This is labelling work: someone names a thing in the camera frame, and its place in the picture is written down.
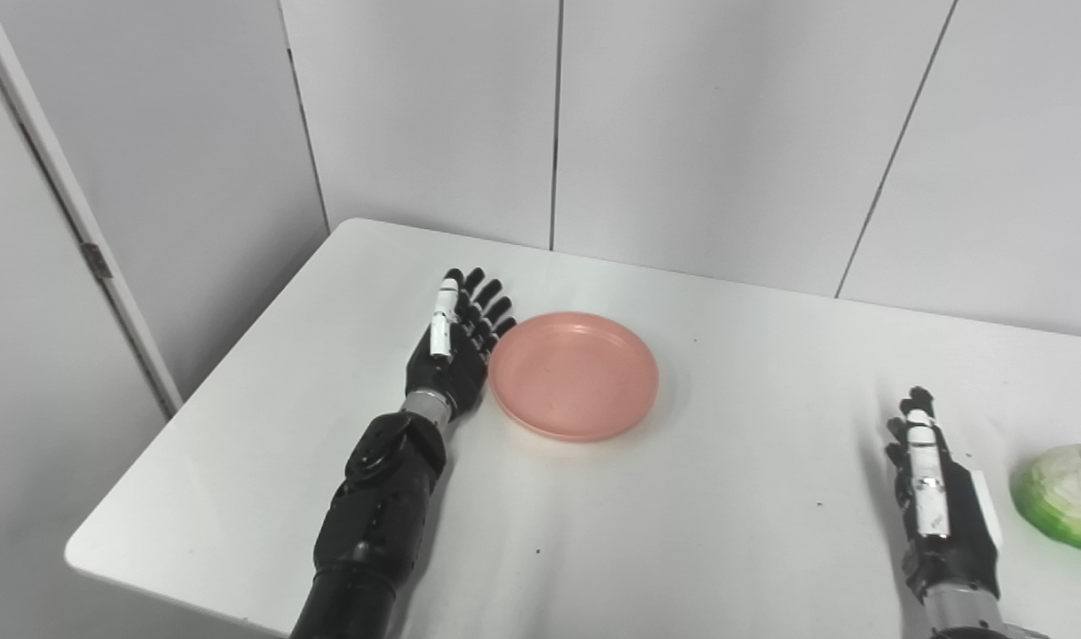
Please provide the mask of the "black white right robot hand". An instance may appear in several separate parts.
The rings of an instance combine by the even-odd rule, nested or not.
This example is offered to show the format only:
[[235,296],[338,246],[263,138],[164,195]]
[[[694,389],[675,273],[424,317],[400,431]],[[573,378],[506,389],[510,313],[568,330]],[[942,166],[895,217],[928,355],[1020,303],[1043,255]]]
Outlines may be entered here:
[[955,461],[937,421],[934,397],[913,387],[888,421],[884,452],[895,469],[894,493],[907,538],[904,581],[915,598],[944,582],[999,597],[998,546],[990,532],[990,495]]

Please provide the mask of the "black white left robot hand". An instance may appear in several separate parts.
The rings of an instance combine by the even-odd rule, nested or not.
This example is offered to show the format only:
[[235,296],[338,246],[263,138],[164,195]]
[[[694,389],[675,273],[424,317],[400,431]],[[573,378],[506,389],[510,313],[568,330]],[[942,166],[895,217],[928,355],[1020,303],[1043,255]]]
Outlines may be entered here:
[[404,391],[439,395],[453,418],[471,412],[486,383],[492,352],[517,324],[512,309],[501,280],[488,278],[483,268],[448,271],[430,324],[408,360]]

